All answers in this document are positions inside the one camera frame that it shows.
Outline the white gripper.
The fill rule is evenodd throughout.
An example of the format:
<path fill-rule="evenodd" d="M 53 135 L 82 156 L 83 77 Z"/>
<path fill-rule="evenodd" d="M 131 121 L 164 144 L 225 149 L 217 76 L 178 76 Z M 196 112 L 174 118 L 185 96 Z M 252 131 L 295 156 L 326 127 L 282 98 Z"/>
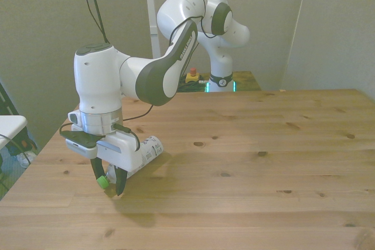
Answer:
<path fill-rule="evenodd" d="M 128 172 L 139 168 L 143 162 L 141 150 L 137 150 L 137 141 L 131 134 L 113 132 L 97 142 L 97 149 L 97 157 L 90 160 L 96 180 L 105 180 L 102 160 L 113 164 L 116 175 L 115 190 L 120 196 L 124 192 Z"/>

